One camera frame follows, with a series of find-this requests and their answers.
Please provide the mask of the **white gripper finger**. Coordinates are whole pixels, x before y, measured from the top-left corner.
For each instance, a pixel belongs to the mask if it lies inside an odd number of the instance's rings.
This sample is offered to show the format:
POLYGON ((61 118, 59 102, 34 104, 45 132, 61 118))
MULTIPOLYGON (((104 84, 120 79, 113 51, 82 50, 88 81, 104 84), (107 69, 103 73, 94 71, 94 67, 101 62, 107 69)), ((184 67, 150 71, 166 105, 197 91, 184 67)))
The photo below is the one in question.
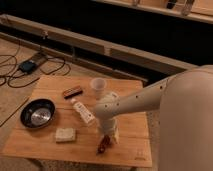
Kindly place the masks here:
POLYGON ((113 141, 118 144, 119 143, 119 131, 115 131, 113 134, 113 141))

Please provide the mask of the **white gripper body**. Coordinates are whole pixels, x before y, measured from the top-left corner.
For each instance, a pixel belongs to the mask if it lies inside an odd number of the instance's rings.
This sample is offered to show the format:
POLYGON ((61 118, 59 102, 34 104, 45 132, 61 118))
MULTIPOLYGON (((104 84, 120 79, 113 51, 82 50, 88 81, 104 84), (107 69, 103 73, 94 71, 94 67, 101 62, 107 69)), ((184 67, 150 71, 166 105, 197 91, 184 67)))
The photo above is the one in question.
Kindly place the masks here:
POLYGON ((98 130, 103 135, 114 135, 118 130, 117 120, 115 118, 99 119, 98 130))

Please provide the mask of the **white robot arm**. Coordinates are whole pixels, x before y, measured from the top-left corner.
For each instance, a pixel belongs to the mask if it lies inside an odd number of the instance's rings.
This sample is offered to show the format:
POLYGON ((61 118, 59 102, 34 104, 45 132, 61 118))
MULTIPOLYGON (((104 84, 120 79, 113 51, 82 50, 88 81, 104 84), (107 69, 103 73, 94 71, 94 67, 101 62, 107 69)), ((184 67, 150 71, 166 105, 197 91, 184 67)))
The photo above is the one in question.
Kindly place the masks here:
POLYGON ((167 77, 94 108, 109 131, 119 114, 160 111, 158 171, 213 171, 213 65, 167 77))

